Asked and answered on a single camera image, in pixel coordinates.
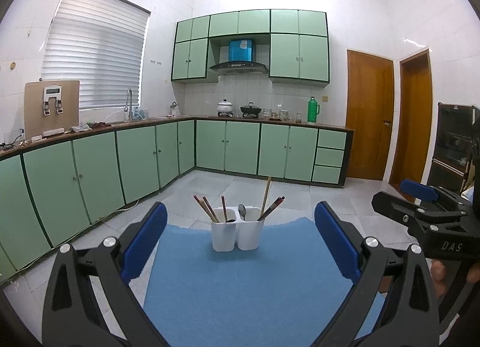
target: doorway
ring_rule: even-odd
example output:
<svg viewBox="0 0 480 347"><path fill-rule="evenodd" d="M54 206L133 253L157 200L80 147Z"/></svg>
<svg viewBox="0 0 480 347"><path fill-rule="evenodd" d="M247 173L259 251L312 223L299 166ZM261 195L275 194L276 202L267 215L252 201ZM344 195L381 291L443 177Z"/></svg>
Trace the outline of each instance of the doorway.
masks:
<svg viewBox="0 0 480 347"><path fill-rule="evenodd" d="M430 143L433 104L430 55L423 51L400 61L400 122L390 184L420 182Z"/></svg>
<svg viewBox="0 0 480 347"><path fill-rule="evenodd" d="M393 61L351 50L347 59L346 126L354 133L346 175L382 180L392 135Z"/></svg>

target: countertop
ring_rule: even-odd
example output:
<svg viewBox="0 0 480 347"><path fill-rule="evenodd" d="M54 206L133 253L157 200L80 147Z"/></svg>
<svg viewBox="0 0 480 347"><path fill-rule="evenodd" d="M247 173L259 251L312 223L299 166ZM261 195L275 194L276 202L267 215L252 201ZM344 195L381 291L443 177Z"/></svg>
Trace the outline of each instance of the countertop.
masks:
<svg viewBox="0 0 480 347"><path fill-rule="evenodd" d="M168 117L153 117L145 120L137 120L133 122L124 121L124 122L114 122L111 123L109 127L102 127L97 129L87 130L85 132L72 132L67 134L57 134L47 138L42 139L37 142L28 142L20 146L20 143L15 143L15 148L2 151L0 150L0 160L3 160L7 157L18 155L20 153L25 153L30 150L35 150L42 148L43 146L53 145L64 141L69 141L78 138L84 138L91 135L103 134L107 132L115 132L118 130L124 129L133 129L137 127L146 127L146 126L155 126L163 123L170 122L179 122L184 120L226 120L226 121L239 121L239 122L253 122L253 123L268 123L268 124L280 124L280 125L290 125L290 126L300 126L300 127L312 127L316 129L327 129L327 130L339 130L352 132L352 129L342 126L333 126L325 125L320 123L295 123L292 120L283 120L283 121L272 121L267 119L252 119L252 118L233 118L233 117L209 117L209 116L198 116L198 115L182 115L180 117L168 118Z"/></svg>

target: metal screw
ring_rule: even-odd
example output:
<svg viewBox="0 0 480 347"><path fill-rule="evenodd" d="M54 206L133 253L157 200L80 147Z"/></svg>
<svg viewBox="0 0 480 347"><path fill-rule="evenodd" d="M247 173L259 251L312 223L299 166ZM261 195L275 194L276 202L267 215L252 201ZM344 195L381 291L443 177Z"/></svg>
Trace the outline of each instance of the metal screw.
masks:
<svg viewBox="0 0 480 347"><path fill-rule="evenodd" d="M105 240L103 240L103 245L106 246L107 248L110 248L111 246L114 246L116 242L117 242L116 238L107 237Z"/></svg>
<svg viewBox="0 0 480 347"><path fill-rule="evenodd" d="M414 244L410 248L411 248L413 253L421 253L422 252L422 248L420 247L420 245Z"/></svg>
<svg viewBox="0 0 480 347"><path fill-rule="evenodd" d="M375 237L367 237L365 239L365 243L372 248L375 248L376 246L378 246L378 240Z"/></svg>
<svg viewBox="0 0 480 347"><path fill-rule="evenodd" d="M68 251L70 251L70 244L63 244L60 247L60 252L61 253L67 253Z"/></svg>

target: chopstick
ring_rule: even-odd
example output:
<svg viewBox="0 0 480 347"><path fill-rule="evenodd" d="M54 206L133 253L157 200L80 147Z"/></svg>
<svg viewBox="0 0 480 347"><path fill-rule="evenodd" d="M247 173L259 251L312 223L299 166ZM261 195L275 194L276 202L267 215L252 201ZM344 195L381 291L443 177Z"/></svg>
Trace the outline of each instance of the chopstick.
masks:
<svg viewBox="0 0 480 347"><path fill-rule="evenodd" d="M269 176L267 180L267 187L265 189L265 195L263 196L263 203L262 203L262 210L260 211L260 215L263 214L265 211L265 203L267 202L267 197L268 197L268 190L270 189L270 182L272 181L272 177Z"/></svg>
<svg viewBox="0 0 480 347"><path fill-rule="evenodd" d="M225 206L225 197L222 195L222 206L223 206L223 216L225 217L225 222L228 222L227 221L227 207Z"/></svg>
<svg viewBox="0 0 480 347"><path fill-rule="evenodd" d="M272 203L272 205L270 205L270 207L265 210L265 213L263 213L260 218L257 220L257 221L262 221L264 220L265 218L268 217L268 215L273 212L279 205L280 203L283 202L283 200L285 199L285 197L283 196L282 198L278 197L274 203Z"/></svg>
<svg viewBox="0 0 480 347"><path fill-rule="evenodd" d="M213 216L210 214L210 211L208 210L207 206L205 205L204 201L198 199L198 197L196 195L193 196L195 198L195 200L198 202L198 204L200 205L200 207L203 209L203 211L205 213L207 213L207 216L210 217L210 219L213 221L213 222L218 222L218 221L215 221Z"/></svg>
<svg viewBox="0 0 480 347"><path fill-rule="evenodd" d="M203 201L205 202L205 204L207 205L208 209L210 210L210 212L212 213L212 216L213 218L215 219L215 222L220 222L217 218L217 216L215 215L215 212L213 211L212 207L210 206L210 204L208 203L208 200L207 198L203 197Z"/></svg>

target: faucet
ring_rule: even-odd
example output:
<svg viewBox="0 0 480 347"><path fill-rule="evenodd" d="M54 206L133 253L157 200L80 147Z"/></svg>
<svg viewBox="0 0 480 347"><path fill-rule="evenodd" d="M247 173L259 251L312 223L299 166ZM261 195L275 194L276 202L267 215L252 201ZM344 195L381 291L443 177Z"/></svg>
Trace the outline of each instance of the faucet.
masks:
<svg viewBox="0 0 480 347"><path fill-rule="evenodd" d="M130 98L130 111L128 112L128 108L127 108L127 105L128 105L128 98ZM127 91L127 101L125 102L125 108L123 109L124 112L128 112L128 120L130 122L133 121L133 118L134 118L134 114L132 113L131 111L131 88L128 89Z"/></svg>

